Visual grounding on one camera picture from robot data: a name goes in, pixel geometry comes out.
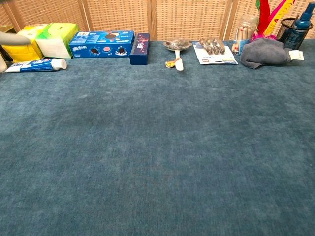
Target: woven wall panel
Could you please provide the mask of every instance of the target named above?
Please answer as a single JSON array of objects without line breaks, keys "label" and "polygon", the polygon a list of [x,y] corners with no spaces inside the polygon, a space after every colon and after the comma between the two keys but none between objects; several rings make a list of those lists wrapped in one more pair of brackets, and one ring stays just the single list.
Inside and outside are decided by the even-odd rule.
[{"label": "woven wall panel", "polygon": [[0,25],[10,25],[11,22],[2,4],[0,5]]},{"label": "woven wall panel", "polygon": [[148,32],[147,0],[86,0],[94,31]]},{"label": "woven wall panel", "polygon": [[[282,19],[284,18],[289,18],[289,17],[296,17],[297,14],[301,16],[302,12],[305,11],[307,5],[309,2],[312,0],[296,0],[293,7],[287,13]],[[270,12],[272,12],[281,2],[281,0],[269,0],[269,5],[270,5]],[[234,40],[235,34],[237,31],[238,23],[242,15],[256,15],[258,16],[258,10],[255,6],[256,1],[255,0],[239,0],[238,5],[237,5],[237,10],[235,13],[234,21],[233,21],[233,26],[231,29],[231,34],[229,39]],[[281,26],[281,20],[280,19],[276,27],[273,31],[274,35],[277,35],[277,32]],[[311,19],[312,23],[315,24],[315,16],[313,15]],[[315,28],[311,29],[307,35],[306,38],[315,38]]]},{"label": "woven wall panel", "polygon": [[227,0],[156,0],[157,40],[219,37]]},{"label": "woven wall panel", "polygon": [[15,0],[14,4],[25,25],[76,23],[80,30],[88,30],[77,0]]}]

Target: gray cloth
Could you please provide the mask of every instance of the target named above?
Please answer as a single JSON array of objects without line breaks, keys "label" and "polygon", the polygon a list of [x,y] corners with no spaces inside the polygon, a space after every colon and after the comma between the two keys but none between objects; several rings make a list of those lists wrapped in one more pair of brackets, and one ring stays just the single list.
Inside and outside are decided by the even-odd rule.
[{"label": "gray cloth", "polygon": [[285,64],[291,61],[289,51],[291,49],[285,49],[282,42],[259,38],[244,46],[241,63],[252,69],[265,64]]}]

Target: blue box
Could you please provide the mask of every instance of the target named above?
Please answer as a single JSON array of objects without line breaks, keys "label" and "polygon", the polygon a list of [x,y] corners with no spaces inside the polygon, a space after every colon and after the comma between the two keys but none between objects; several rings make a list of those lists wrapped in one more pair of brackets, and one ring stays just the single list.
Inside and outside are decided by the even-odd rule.
[{"label": "blue box", "polygon": [[150,34],[138,33],[134,38],[133,47],[130,53],[131,65],[148,64],[148,54],[150,46]]},{"label": "blue box", "polygon": [[133,31],[77,32],[69,43],[74,58],[129,57]]}]

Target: toothpaste tube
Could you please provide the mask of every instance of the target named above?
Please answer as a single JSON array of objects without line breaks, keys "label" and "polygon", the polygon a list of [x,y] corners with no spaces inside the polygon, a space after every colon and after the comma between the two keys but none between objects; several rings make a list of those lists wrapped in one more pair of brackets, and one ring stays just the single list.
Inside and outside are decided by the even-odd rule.
[{"label": "toothpaste tube", "polygon": [[64,59],[43,59],[13,63],[5,73],[10,72],[32,72],[32,71],[54,71],[65,70],[67,62]]}]

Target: blue spray bottle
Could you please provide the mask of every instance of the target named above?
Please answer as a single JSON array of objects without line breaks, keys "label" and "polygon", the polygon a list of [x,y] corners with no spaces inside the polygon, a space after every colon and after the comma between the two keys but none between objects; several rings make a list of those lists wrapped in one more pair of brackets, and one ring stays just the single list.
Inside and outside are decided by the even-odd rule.
[{"label": "blue spray bottle", "polygon": [[315,1],[310,2],[300,19],[295,21],[295,27],[298,29],[291,30],[289,37],[284,42],[285,48],[291,48],[293,50],[298,49],[304,37],[306,36],[308,27],[311,25],[311,17],[314,7]]}]

